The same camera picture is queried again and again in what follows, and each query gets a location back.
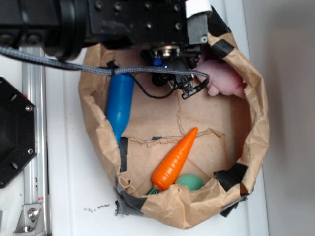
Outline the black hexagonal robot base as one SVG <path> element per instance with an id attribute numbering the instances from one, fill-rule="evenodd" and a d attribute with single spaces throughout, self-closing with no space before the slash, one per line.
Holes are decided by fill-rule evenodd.
<path id="1" fill-rule="evenodd" d="M 6 188 L 36 155 L 35 108 L 0 78 L 0 187 Z"/>

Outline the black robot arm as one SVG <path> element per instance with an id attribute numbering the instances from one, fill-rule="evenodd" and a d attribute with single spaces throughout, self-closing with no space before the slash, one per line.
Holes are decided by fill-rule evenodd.
<path id="1" fill-rule="evenodd" d="M 100 69 L 72 61 L 98 43 L 110 50 L 147 50 L 161 59 L 200 56 L 212 12 L 207 0 L 3 0 L 0 52 L 23 62 L 101 75 L 185 75 L 189 69 Z"/>

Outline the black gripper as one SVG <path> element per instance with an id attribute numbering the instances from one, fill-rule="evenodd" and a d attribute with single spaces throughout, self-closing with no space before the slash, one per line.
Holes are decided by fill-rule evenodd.
<path id="1" fill-rule="evenodd" d="M 86 10 L 85 46 L 179 59 L 200 57 L 208 42 L 208 0 L 89 0 Z"/>

